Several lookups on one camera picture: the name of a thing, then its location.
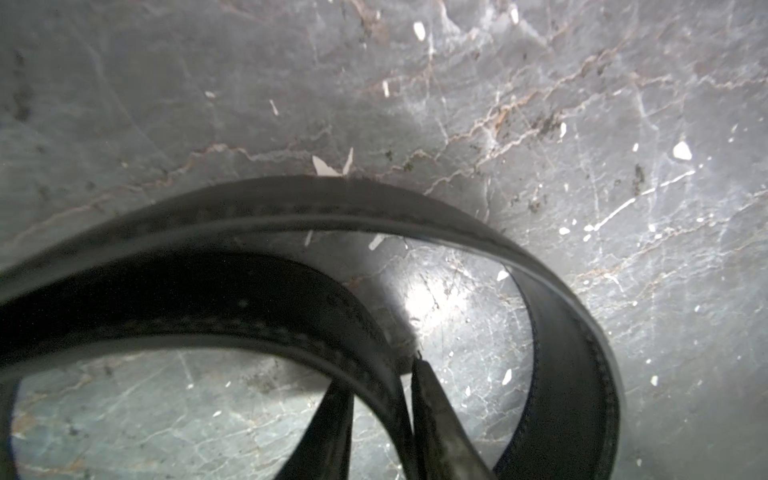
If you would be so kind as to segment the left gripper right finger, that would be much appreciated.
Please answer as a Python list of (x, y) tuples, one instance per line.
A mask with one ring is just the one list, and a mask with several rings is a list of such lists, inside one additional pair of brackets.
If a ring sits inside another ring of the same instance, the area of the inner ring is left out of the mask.
[(495, 479), (474, 448), (431, 365), (413, 361), (414, 437), (422, 479)]

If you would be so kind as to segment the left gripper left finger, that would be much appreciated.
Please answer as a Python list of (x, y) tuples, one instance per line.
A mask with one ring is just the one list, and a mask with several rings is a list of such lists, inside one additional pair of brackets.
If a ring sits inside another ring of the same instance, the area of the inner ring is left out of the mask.
[(353, 392), (333, 381), (276, 479), (347, 479), (353, 411)]

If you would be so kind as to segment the long black leather belt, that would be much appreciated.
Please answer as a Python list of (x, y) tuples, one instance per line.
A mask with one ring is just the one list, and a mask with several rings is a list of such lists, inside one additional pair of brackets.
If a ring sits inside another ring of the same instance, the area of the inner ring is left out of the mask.
[(65, 240), (1, 275), (1, 475), (23, 377), (131, 350), (235, 348), (280, 356), (351, 390), (419, 473), (411, 388), (367, 309), (306, 265), (227, 249), (238, 234), (387, 233), (473, 251), (511, 272), (534, 346), (522, 417), (495, 479), (607, 479), (621, 429), (607, 339), (545, 265), (474, 217), (367, 179), (276, 176), (163, 200)]

